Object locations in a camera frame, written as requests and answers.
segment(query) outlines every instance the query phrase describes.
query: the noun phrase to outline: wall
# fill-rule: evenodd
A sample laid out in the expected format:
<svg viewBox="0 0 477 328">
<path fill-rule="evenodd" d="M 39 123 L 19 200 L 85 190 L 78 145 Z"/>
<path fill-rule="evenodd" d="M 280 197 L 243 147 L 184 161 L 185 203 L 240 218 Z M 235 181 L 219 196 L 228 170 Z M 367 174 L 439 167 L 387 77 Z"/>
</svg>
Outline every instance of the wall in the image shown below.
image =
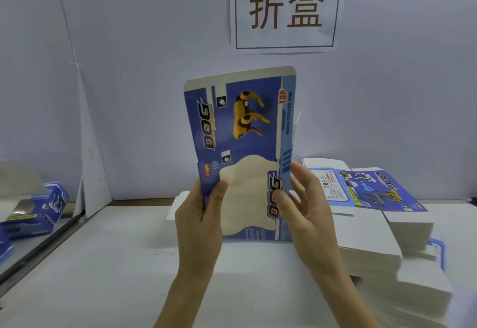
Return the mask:
<svg viewBox="0 0 477 328">
<path fill-rule="evenodd" d="M 229 0 L 65 0 L 114 199 L 197 176 L 189 78 L 296 68 L 294 158 L 388 170 L 418 198 L 477 194 L 477 0 L 345 0 L 340 49 L 230 51 Z"/>
<path fill-rule="evenodd" d="M 59 0 L 0 0 L 0 159 L 27 160 L 76 197 L 76 69 Z"/>
</svg>

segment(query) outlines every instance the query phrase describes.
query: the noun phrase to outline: forearm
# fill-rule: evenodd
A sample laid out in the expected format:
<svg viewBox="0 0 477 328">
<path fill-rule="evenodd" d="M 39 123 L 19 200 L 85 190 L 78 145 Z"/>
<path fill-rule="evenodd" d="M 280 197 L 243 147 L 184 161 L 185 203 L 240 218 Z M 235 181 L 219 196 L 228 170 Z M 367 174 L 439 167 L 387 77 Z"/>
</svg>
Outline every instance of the forearm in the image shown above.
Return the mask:
<svg viewBox="0 0 477 328">
<path fill-rule="evenodd" d="M 177 274 L 154 328 L 190 328 L 194 324 L 210 277 Z"/>
<path fill-rule="evenodd" d="M 344 267 L 330 276 L 319 272 L 312 276 L 341 328 L 380 328 Z"/>
</svg>

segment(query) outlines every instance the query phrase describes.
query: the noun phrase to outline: chinese character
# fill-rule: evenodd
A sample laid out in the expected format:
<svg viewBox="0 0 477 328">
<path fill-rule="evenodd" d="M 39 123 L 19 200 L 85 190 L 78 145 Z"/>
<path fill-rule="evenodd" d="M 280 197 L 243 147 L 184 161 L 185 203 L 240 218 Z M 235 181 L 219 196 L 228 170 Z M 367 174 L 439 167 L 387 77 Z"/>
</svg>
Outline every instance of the chinese character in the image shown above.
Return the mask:
<svg viewBox="0 0 477 328">
<path fill-rule="evenodd" d="M 290 0 L 289 3 L 293 4 L 296 0 Z M 291 24 L 288 25 L 289 28 L 297 28 L 303 26 L 321 26 L 318 23 L 318 14 L 310 14 L 312 12 L 316 13 L 316 8 L 318 3 L 308 2 L 308 3 L 297 3 L 295 5 L 295 12 L 302 13 L 306 12 L 308 14 L 293 15 L 291 19 Z"/>
<path fill-rule="evenodd" d="M 259 12 L 263 10 L 263 7 L 259 7 L 259 4 L 262 3 L 263 0 L 250 0 L 250 2 L 255 4 L 255 10 L 250 11 L 250 15 L 255 15 L 255 24 L 252 25 L 252 29 L 256 29 L 259 27 Z M 268 19 L 268 11 L 271 6 L 274 8 L 273 29 L 277 28 L 278 6 L 283 6 L 283 2 L 271 3 L 270 0 L 265 0 L 265 17 L 263 18 L 262 25 L 260 25 L 260 29 L 265 28 L 265 24 L 267 23 Z"/>
</svg>

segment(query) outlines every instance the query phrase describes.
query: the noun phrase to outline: yellow label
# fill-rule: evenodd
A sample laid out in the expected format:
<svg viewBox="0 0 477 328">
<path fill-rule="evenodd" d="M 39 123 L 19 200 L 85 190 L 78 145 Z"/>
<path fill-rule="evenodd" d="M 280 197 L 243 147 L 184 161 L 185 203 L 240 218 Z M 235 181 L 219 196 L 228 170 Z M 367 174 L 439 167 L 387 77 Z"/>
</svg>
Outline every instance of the yellow label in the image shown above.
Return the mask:
<svg viewBox="0 0 477 328">
<path fill-rule="evenodd" d="M 355 200 L 356 205 L 362 206 L 361 202 L 359 202 L 358 198 L 356 197 L 355 193 L 351 188 L 348 187 L 348 192 L 350 193 L 351 197 L 353 197 L 353 200 Z"/>
<path fill-rule="evenodd" d="M 21 216 L 10 216 L 7 221 L 12 221 L 12 220 L 26 220 L 26 219 L 32 219 L 34 217 L 37 217 L 38 214 L 36 215 L 21 215 Z"/>
</svg>

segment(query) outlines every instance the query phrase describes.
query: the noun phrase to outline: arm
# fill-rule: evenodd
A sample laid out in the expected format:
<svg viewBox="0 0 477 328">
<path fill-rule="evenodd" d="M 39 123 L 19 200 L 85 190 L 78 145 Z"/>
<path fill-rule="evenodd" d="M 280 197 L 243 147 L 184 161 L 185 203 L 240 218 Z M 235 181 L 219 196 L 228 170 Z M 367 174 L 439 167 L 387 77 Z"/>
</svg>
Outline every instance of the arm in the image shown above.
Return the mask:
<svg viewBox="0 0 477 328">
<path fill-rule="evenodd" d="M 298 256 L 341 328 L 379 328 L 351 281 L 340 255 L 331 208 L 316 176 L 292 162 L 291 184 L 300 199 L 276 190 L 273 199 L 288 223 Z"/>
<path fill-rule="evenodd" d="M 227 183 L 219 181 L 204 212 L 197 180 L 177 209 L 179 271 L 154 328 L 190 328 L 194 324 L 222 247 L 220 208 L 226 190 Z"/>
</svg>

